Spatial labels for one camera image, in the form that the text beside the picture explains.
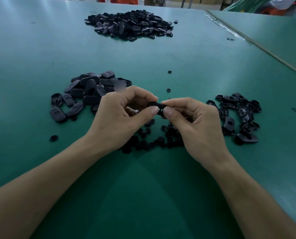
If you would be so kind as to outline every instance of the forearm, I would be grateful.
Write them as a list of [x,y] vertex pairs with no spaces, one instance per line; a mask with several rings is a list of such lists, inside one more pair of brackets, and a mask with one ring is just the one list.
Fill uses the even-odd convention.
[[0,238],[29,238],[62,194],[101,156],[83,138],[0,187]]
[[296,223],[231,155],[227,161],[212,174],[245,238],[296,238]]

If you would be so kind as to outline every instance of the table surface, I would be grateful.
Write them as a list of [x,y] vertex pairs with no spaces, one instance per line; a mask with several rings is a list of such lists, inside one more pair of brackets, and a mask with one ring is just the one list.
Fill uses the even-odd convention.
[[296,18],[239,12],[211,13],[296,68]]
[[[0,0],[0,186],[88,130],[93,120],[88,107],[77,121],[57,124],[49,114],[50,96],[79,74],[113,70],[159,100],[191,96],[205,102],[233,92],[258,100],[259,142],[237,146],[226,137],[226,143],[296,221],[296,112],[291,109],[296,108],[296,73],[242,39],[227,40],[233,36],[198,10],[144,7],[179,22],[173,37],[135,42],[98,35],[83,21],[89,14],[134,8]],[[167,121],[157,117],[148,141],[162,135],[163,124]],[[49,142],[55,134],[59,139]],[[101,159],[32,236],[46,237],[243,238],[218,185],[184,148],[116,151]]]

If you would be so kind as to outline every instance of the person's right hand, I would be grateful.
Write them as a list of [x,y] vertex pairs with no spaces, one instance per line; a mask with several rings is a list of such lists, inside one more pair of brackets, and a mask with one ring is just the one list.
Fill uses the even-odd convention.
[[[163,113],[179,130],[188,153],[210,173],[231,157],[216,107],[189,97],[162,101],[162,104],[167,105]],[[182,114],[192,117],[194,122],[190,123]]]

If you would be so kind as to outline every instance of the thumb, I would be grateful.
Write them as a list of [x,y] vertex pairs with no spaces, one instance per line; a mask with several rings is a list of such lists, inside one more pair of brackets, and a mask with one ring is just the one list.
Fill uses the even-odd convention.
[[159,112],[159,107],[157,106],[149,106],[139,112],[137,115],[130,118],[131,123],[133,123],[138,130],[145,123],[153,119],[155,115]]
[[184,118],[180,112],[178,112],[177,110],[175,110],[174,108],[172,108],[170,106],[166,106],[163,109],[163,113],[164,113],[165,117],[172,124],[174,124],[179,130],[184,128],[186,125],[190,124],[190,122],[187,121],[186,118]]

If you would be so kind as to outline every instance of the person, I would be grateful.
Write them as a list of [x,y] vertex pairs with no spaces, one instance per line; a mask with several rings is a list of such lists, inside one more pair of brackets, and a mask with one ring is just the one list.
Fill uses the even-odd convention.
[[[85,136],[61,153],[0,187],[0,239],[29,238],[63,193],[91,165],[123,146],[159,108],[135,86],[102,97]],[[163,101],[165,117],[188,153],[217,181],[245,238],[296,238],[296,223],[228,151],[218,110],[192,98]],[[133,109],[141,110],[138,114]],[[182,114],[193,118],[187,121]]]
[[258,7],[255,13],[260,14],[263,12],[263,10],[265,10],[268,7],[271,7],[277,10],[286,10],[289,7],[291,7],[295,1],[296,0],[271,0],[262,4],[260,7]]

